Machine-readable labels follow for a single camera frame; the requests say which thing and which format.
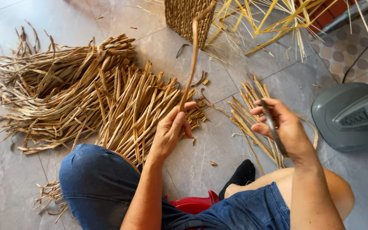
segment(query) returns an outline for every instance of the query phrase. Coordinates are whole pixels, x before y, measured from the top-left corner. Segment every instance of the person's hand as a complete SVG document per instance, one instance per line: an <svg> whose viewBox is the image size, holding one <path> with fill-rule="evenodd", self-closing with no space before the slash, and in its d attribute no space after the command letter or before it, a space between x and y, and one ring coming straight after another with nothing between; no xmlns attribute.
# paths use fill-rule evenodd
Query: person's hand
<svg viewBox="0 0 368 230"><path fill-rule="evenodd" d="M185 110L192 109L196 102L187 102ZM185 113L180 112L180 106L175 106L157 125L157 131L147 157L149 162L164 163L164 160L171 154L185 133L191 137L191 126L185 118Z"/></svg>
<svg viewBox="0 0 368 230"><path fill-rule="evenodd" d="M299 164L307 157L312 158L314 155L316 156L312 143L306 135L299 118L279 100L271 98L263 98L262 100L269 105L274 125L278 127L276 132L278 133L279 139L294 163ZM256 101L255 104L259 106L260 101ZM263 107L253 108L251 109L251 113L253 115L263 114ZM262 123L254 124L252 130L273 139L269 126L263 123L266 121L266 117L260 117L259 121Z"/></svg>

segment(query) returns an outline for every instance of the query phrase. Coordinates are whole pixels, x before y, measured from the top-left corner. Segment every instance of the forearm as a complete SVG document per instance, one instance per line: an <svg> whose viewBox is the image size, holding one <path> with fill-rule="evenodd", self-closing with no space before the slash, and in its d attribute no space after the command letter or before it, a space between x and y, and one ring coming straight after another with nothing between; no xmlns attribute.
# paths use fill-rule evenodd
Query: forearm
<svg viewBox="0 0 368 230"><path fill-rule="evenodd" d="M330 196L316 152L295 164L292 179L291 229L344 229Z"/></svg>
<svg viewBox="0 0 368 230"><path fill-rule="evenodd" d="M161 229L162 167L162 162L146 162L121 230Z"/></svg>

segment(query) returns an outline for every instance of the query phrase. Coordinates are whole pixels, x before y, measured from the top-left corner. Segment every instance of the person's left hand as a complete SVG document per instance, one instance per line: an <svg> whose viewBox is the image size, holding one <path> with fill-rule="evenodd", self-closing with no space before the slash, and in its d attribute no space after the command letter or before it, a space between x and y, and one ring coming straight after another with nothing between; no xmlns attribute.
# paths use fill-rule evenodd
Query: person's left hand
<svg viewBox="0 0 368 230"><path fill-rule="evenodd" d="M196 102L187 102L184 109L192 109ZM151 145L147 162L160 162L171 154L183 134L191 137L191 126L185 118L185 113L180 112L180 105L175 106L157 125L157 131Z"/></svg>

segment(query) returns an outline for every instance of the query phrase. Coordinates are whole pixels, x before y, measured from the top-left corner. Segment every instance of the black cable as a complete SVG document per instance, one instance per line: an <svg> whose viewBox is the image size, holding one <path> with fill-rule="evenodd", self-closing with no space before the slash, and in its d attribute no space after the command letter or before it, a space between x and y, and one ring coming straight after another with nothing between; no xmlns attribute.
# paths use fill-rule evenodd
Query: black cable
<svg viewBox="0 0 368 230"><path fill-rule="evenodd" d="M350 68L346 71L346 73L344 74L343 80L341 81L341 83L344 83L344 80L346 79L347 73L352 69L352 67L355 65L355 63L357 62L357 60L359 60L359 58L361 57L361 55L368 49L368 46L363 50L363 52L361 52L361 54L356 58L356 60L353 62L353 64L350 66Z"/></svg>

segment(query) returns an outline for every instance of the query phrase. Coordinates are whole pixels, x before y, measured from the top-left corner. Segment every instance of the red plastic stool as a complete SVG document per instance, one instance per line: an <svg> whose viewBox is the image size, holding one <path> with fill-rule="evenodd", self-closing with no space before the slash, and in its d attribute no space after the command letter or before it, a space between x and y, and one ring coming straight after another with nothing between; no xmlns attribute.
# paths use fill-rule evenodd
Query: red plastic stool
<svg viewBox="0 0 368 230"><path fill-rule="evenodd" d="M217 194L213 191L208 191L208 197L187 197L180 200L171 201L170 204L174 205L178 210L188 212L190 214L198 214L213 204L219 202Z"/></svg>

